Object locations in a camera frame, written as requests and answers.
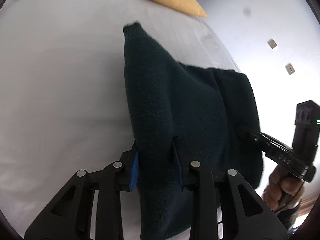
bed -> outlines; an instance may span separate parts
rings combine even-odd
[[[180,62],[239,71],[202,19],[149,0],[7,0],[0,10],[0,209],[22,237],[77,170],[131,148],[122,29],[134,21]],[[140,239],[137,191],[122,194],[122,212],[124,238]]]

person's arm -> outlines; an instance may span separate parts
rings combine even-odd
[[[288,172],[278,165],[270,174],[269,185],[266,187],[262,198],[267,203],[268,207],[274,211],[278,209],[282,190],[289,193],[291,196],[295,196],[295,198],[284,207],[283,211],[278,214],[279,220],[290,235],[292,234],[293,225],[298,215],[304,187],[301,187],[301,179],[287,177],[287,175]]]

dark green sweater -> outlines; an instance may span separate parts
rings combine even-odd
[[[176,62],[138,23],[124,28],[124,77],[140,153],[141,239],[174,236],[191,224],[192,193],[174,179],[172,136],[213,169],[236,169],[256,188],[261,152],[236,136],[238,125],[260,131],[246,75]]]

white wall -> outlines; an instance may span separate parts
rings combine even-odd
[[[291,146],[297,103],[320,104],[320,25],[305,0],[198,0],[241,71],[247,74],[257,102],[261,130]],[[274,39],[277,50],[267,41]],[[291,76],[285,66],[291,63]],[[320,170],[320,150],[316,158]],[[258,192],[274,169],[265,162]],[[320,172],[306,185],[320,188]]]

human hand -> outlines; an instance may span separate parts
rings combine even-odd
[[[302,180],[287,176],[288,172],[279,165],[269,176],[269,185],[263,192],[262,198],[271,210],[277,210],[279,207],[279,200],[282,196],[281,189],[291,196],[295,196],[283,210],[295,208],[302,198],[304,192],[304,187],[301,187]]]

